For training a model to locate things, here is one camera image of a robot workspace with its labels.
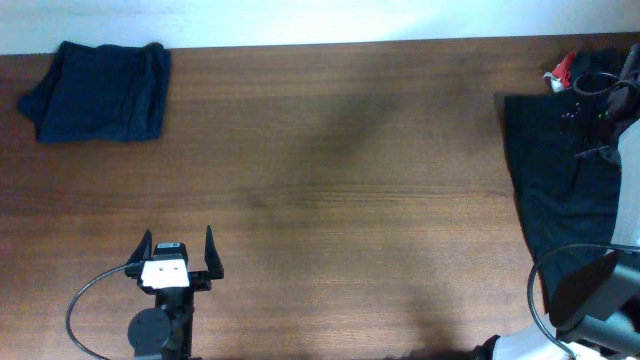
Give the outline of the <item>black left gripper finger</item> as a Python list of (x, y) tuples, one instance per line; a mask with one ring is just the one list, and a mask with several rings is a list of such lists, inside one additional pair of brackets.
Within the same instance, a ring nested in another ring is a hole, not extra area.
[(224, 267), (214, 243), (211, 226), (206, 228), (204, 261), (210, 279), (223, 279)]
[(138, 244), (135, 248), (126, 264), (134, 264), (143, 261), (147, 261), (151, 257), (151, 248), (152, 248), (152, 233), (149, 229), (147, 229)]

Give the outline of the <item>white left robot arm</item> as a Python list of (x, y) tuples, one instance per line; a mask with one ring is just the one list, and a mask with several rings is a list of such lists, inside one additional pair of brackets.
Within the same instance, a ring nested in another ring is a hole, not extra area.
[(126, 262), (125, 275), (136, 281), (154, 306), (137, 313), (127, 337), (136, 359), (190, 360), (194, 322), (194, 296), (211, 289), (224, 278), (224, 267), (211, 228), (206, 229), (205, 270), (188, 269), (186, 245), (181, 242), (152, 243), (147, 230)]

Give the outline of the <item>dark blue shorts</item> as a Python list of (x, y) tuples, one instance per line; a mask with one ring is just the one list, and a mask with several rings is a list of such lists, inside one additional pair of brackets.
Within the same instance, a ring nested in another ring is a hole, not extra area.
[(33, 122), (39, 143), (154, 140), (162, 133), (171, 65), (171, 52), (157, 42), (89, 47), (64, 41), (17, 108)]

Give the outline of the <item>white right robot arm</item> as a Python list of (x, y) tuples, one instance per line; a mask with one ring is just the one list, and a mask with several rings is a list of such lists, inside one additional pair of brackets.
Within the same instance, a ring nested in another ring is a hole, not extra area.
[(639, 354), (639, 74), (592, 72), (555, 95), (509, 96), (505, 150), (546, 312), (476, 359)]

